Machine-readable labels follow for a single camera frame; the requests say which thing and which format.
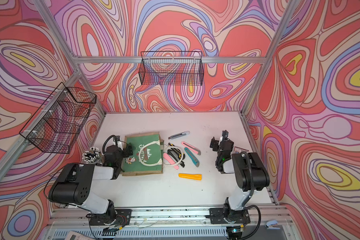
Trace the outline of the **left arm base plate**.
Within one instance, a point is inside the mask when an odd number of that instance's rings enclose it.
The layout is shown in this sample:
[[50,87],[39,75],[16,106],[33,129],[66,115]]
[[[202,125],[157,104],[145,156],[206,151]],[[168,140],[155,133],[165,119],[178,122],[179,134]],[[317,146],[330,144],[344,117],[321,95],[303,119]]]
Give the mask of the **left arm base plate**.
[[131,209],[116,209],[115,213],[87,214],[91,226],[122,226],[129,225],[131,220]]

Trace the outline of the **teal utility knife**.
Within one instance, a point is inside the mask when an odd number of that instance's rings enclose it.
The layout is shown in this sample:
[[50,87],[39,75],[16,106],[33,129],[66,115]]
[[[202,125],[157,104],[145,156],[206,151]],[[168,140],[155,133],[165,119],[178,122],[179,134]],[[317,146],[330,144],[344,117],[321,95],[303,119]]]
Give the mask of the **teal utility knife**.
[[185,147],[184,148],[185,152],[187,153],[187,155],[190,157],[190,159],[192,160],[193,164],[196,166],[196,167],[199,167],[200,166],[200,162],[199,160],[196,158],[196,156],[192,153],[192,151]]

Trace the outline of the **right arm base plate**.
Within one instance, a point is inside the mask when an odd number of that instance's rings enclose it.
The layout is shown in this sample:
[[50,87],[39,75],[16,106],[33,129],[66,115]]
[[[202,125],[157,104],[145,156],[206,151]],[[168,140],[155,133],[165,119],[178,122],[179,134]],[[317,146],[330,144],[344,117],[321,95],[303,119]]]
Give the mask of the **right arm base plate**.
[[211,224],[248,225],[251,222],[248,211],[233,211],[224,208],[210,208],[206,218]]

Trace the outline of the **grey utility knife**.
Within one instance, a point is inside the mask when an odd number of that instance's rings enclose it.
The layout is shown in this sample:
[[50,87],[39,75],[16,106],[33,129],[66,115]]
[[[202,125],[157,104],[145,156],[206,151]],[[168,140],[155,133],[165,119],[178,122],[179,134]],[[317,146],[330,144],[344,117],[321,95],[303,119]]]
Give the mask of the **grey utility knife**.
[[168,140],[177,139],[177,138],[180,138],[180,137],[187,136],[187,135],[189,135],[189,134],[190,134],[190,131],[185,131],[185,132],[182,132],[182,133],[179,133],[179,134],[175,134],[175,135],[169,136],[169,137],[168,137]]

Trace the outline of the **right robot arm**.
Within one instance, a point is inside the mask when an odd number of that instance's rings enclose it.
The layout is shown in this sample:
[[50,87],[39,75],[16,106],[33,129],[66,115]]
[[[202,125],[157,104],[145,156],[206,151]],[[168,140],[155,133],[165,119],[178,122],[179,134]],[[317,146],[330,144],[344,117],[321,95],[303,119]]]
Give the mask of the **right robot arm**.
[[240,149],[234,152],[234,142],[229,139],[229,132],[222,131],[219,140],[211,139],[210,148],[217,152],[216,169],[221,174],[234,174],[237,187],[226,198],[222,208],[210,208],[209,215],[212,224],[242,224],[250,223],[249,201],[255,193],[270,185],[270,177],[257,153]]

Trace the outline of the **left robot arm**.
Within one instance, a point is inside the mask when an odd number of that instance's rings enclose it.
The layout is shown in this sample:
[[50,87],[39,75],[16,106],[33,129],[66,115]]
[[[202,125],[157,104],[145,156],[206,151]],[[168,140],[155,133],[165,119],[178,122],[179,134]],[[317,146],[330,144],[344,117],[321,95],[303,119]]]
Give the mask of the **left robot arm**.
[[48,193],[50,202],[72,205],[89,212],[89,218],[97,225],[112,225],[117,220],[114,202],[100,197],[91,190],[93,181],[115,180],[122,170],[123,159],[133,155],[133,148],[127,144],[124,149],[112,145],[101,153],[91,147],[84,153],[85,160],[104,160],[102,166],[96,164],[67,164]]

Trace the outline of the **pink utility knife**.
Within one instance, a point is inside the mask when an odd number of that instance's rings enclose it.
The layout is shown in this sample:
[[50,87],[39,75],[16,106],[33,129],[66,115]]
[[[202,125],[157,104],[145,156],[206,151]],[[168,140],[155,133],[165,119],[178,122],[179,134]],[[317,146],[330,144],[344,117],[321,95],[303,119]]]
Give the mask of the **pink utility knife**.
[[184,141],[182,141],[181,142],[181,144],[185,147],[185,148],[188,148],[189,150],[191,150],[192,152],[194,152],[195,154],[197,154],[197,155],[201,155],[201,150],[199,150],[198,148],[196,148],[196,147],[194,147],[194,146],[192,146],[192,145],[190,145],[190,144],[188,144],[188,143],[186,143],[186,142],[184,142]]
[[176,170],[179,169],[178,163],[176,161],[174,161],[167,153],[163,153],[163,158],[165,161],[168,162],[168,166],[172,166],[174,167]]

